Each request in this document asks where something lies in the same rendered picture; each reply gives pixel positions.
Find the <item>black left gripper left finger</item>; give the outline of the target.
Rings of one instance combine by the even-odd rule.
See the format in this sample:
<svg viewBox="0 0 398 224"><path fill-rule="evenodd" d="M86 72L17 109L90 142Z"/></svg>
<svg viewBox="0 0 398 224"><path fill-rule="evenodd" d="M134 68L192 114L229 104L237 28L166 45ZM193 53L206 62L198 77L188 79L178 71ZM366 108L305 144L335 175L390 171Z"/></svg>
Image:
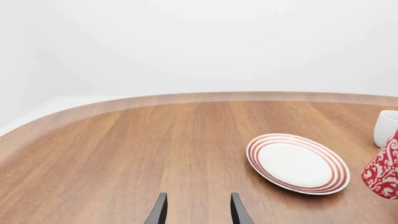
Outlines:
<svg viewBox="0 0 398 224"><path fill-rule="evenodd" d="M167 194L162 192L144 224L165 224L167 219Z"/></svg>

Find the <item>white plate with red rings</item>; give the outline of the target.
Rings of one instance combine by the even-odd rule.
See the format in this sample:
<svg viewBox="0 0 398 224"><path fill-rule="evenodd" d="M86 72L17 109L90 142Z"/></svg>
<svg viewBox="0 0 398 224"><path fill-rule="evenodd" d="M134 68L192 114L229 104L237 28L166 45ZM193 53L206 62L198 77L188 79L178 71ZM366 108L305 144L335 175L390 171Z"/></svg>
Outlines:
<svg viewBox="0 0 398 224"><path fill-rule="evenodd" d="M263 178L293 192L328 195L350 181L344 160L311 139L291 134L265 134L250 141L246 157Z"/></svg>

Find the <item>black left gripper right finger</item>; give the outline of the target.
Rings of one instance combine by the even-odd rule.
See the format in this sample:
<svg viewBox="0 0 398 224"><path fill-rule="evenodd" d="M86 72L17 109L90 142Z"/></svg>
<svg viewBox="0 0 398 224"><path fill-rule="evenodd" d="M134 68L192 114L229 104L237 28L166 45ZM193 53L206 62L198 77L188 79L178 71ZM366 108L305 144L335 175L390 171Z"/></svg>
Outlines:
<svg viewBox="0 0 398 224"><path fill-rule="evenodd" d="M230 212L232 224L254 224L236 192L231 194Z"/></svg>

